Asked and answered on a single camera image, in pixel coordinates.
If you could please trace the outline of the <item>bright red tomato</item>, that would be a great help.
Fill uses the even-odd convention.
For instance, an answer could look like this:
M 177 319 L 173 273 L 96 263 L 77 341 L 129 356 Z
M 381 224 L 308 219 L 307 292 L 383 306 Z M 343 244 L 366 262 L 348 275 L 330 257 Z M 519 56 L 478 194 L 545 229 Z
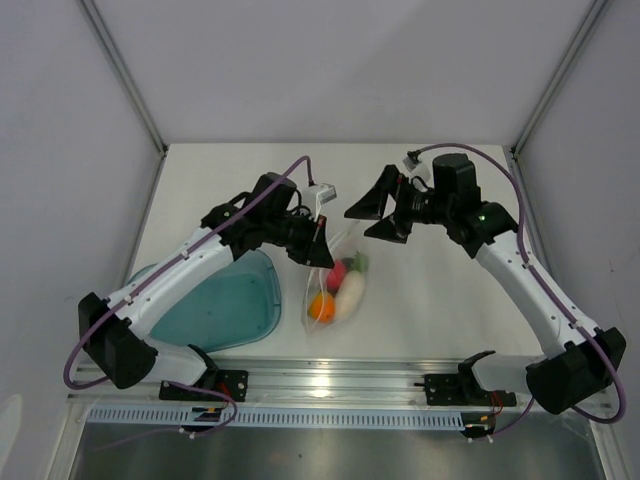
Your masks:
M 348 268 L 342 260 L 336 260 L 334 267 L 326 276 L 325 285 L 329 291 L 338 291 L 348 273 Z

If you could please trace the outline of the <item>clear zip top bag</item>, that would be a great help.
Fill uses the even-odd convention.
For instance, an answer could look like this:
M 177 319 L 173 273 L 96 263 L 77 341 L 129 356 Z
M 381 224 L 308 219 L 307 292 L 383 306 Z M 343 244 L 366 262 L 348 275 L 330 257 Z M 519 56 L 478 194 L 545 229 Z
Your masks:
M 367 289 L 371 257 L 362 222 L 350 221 L 328 246 L 334 266 L 313 268 L 307 281 L 301 322 L 309 336 L 348 323 Z

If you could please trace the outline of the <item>white radish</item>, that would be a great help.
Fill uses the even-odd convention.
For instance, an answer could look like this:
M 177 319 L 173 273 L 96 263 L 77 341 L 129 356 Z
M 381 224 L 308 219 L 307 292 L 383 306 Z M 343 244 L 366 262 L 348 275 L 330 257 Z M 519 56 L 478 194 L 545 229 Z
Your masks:
M 359 306 L 365 292 L 369 257 L 361 251 L 354 256 L 343 257 L 342 260 L 348 273 L 338 291 L 335 291 L 336 304 L 335 320 L 343 321 L 349 318 Z

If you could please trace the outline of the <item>green orange mango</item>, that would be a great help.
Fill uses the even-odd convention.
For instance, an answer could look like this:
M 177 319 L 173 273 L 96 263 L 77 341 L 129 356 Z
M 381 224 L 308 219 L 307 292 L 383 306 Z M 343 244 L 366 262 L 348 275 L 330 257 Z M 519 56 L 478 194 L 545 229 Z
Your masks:
M 320 324 L 332 323 L 335 313 L 335 299 L 329 292 L 318 292 L 307 309 L 308 316 Z

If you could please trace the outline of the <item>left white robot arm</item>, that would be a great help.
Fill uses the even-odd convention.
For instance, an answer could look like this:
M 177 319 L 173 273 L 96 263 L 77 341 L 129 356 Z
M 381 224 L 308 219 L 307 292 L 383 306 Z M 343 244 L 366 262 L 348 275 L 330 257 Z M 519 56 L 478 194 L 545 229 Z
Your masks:
M 296 184 L 268 172 L 250 192 L 215 206 L 172 256 L 137 282 L 106 298 L 87 294 L 78 304 L 79 344 L 103 372 L 103 380 L 128 389 L 145 379 L 177 382 L 197 400 L 216 390 L 208 355 L 197 346 L 155 340 L 161 318 L 208 277 L 264 244 L 285 249 L 293 262 L 334 265 L 326 240 L 327 219 L 319 205 L 290 205 Z

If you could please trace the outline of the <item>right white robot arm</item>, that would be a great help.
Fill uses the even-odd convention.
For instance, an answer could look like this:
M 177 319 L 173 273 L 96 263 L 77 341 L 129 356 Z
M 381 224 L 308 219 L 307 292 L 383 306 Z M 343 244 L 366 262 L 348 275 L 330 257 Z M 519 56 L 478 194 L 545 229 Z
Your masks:
M 580 413 L 580 402 L 614 386 L 620 421 L 626 395 L 617 369 L 626 340 L 580 312 L 525 248 L 519 224 L 500 204 L 484 201 L 474 164 L 464 155 L 433 162 L 434 184 L 420 190 L 394 165 L 344 215 L 370 220 L 367 237 L 404 244 L 416 224 L 445 228 L 449 238 L 489 272 L 535 334 L 542 357 L 503 356 L 489 350 L 459 365 L 458 395 L 479 403 L 492 391 L 528 394 L 547 412 Z

